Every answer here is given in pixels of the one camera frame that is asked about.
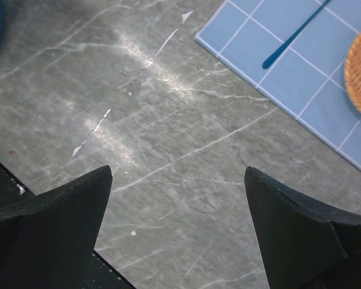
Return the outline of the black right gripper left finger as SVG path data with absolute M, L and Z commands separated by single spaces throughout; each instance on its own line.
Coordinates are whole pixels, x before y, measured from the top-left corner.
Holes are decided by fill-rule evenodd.
M 106 165 L 0 208 L 0 288 L 81 288 L 112 181 Z

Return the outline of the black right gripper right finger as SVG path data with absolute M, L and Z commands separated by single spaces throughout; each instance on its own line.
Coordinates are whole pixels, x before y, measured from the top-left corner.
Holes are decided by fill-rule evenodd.
M 361 215 L 254 167 L 244 184 L 270 288 L 361 288 Z

